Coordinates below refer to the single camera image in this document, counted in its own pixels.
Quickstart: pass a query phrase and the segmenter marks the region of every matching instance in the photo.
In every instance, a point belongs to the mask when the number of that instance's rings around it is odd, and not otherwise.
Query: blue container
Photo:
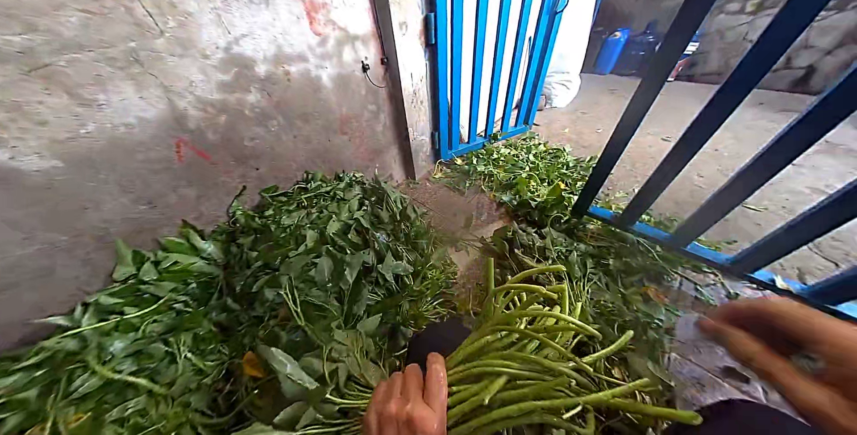
[[[656,29],[657,22],[650,21],[645,30],[628,37],[619,60],[613,66],[614,74],[643,76],[649,61],[655,56],[657,46],[661,43],[661,38],[655,33]]]
[[[628,35],[631,34],[631,28],[620,28],[612,35],[608,36],[601,45],[601,51],[598,52],[598,57],[595,58],[595,73],[598,75],[609,75],[616,66],[616,61],[619,60],[619,55],[625,48],[625,43],[628,41]]]

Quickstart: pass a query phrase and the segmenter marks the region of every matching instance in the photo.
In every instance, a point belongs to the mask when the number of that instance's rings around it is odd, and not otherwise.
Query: pile of greens
[[[349,398],[444,318],[456,269],[408,199],[358,173],[240,195],[210,234],[117,242],[115,284],[0,358],[0,433],[358,431]]]
[[[573,216],[574,200],[594,165],[594,157],[575,157],[564,146],[526,134],[438,166],[433,177],[462,191],[479,186],[507,206],[513,222],[494,233],[483,246],[487,252],[512,273],[533,263],[565,266],[569,279],[590,291],[592,316],[600,320],[608,340],[634,331],[637,349],[627,355],[629,364],[641,376],[652,376],[661,371],[671,327],[680,314],[667,302],[663,287],[687,279],[685,270],[711,270],[603,222]],[[617,199],[619,194],[602,195],[598,204],[618,211]],[[650,213],[640,221],[668,231],[676,223]],[[544,284],[556,281],[552,276],[541,279]]]

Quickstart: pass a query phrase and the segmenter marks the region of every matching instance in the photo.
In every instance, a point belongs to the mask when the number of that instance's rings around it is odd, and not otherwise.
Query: blue railing
[[[663,232],[638,222],[830,0],[787,0],[627,207],[620,213],[614,213],[593,205],[607,176],[714,2],[685,0],[682,3],[573,209],[579,215],[589,215],[676,249],[728,275],[800,298],[836,316],[857,319],[857,304],[849,302],[857,299],[857,267],[808,286],[786,280],[787,287],[777,282],[773,274],[762,270],[857,217],[857,179],[738,254],[726,255],[694,242],[854,112],[857,108],[857,64],[852,65],[834,87],[789,123],[673,232]]]

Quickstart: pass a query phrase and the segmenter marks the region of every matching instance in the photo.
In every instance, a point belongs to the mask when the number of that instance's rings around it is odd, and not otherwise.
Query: red paint mark
[[[304,13],[307,14],[309,29],[317,36],[323,37],[330,33],[331,21],[327,17],[330,5],[324,0],[301,0],[304,4]]]
[[[194,144],[190,143],[184,137],[178,137],[176,139],[176,160],[179,163],[184,162],[184,148],[185,147],[187,147],[188,150],[190,150],[191,152],[196,154],[196,156],[199,157],[200,159],[205,160],[209,164],[214,164],[214,162],[212,161],[212,156],[210,156],[208,152],[206,152],[205,150],[202,150],[198,146],[195,146]]]
[[[176,160],[179,164],[184,162],[184,152],[182,151],[182,139],[176,139]]]

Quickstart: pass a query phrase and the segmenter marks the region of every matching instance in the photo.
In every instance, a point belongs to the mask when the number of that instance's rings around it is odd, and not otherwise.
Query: green leafy vegetable
[[[0,358],[0,433],[358,431],[394,353],[450,312],[456,269],[377,179],[307,173],[260,197],[154,252],[117,241],[116,284]]]

